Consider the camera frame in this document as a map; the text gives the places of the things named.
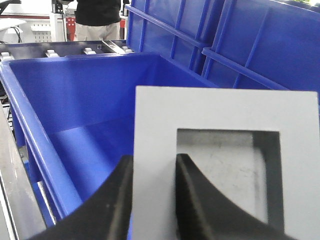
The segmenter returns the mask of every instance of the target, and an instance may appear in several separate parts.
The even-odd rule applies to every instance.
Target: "gray square frame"
[[[284,231],[320,236],[316,92],[137,86],[133,240],[175,240],[177,129],[279,132]]]

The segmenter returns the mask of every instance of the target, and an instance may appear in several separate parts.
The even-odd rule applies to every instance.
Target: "blue plastic crate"
[[[226,0],[202,73],[222,88],[320,92],[320,13],[272,0]]]
[[[157,52],[201,74],[202,49],[212,45],[224,0],[133,0],[127,44]]]
[[[43,181],[58,219],[87,200],[122,155],[133,155],[137,85],[216,87],[152,53],[14,60],[0,74],[28,147],[30,180]]]

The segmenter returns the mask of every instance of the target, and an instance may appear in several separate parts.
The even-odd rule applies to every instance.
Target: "black curved jaw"
[[[29,240],[127,240],[132,189],[133,157],[125,155],[92,197]]]
[[[225,197],[187,154],[176,156],[175,174],[181,240],[294,240]]]

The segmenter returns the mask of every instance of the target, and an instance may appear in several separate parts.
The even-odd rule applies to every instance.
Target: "metal frame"
[[[7,209],[9,216],[6,224],[15,239],[28,239],[47,227],[2,109],[0,136],[0,175],[5,203],[2,209]]]

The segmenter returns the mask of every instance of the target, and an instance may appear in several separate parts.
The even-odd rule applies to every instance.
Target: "beige pants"
[[[118,40],[120,39],[120,23],[107,26],[86,26],[75,24],[75,41]]]

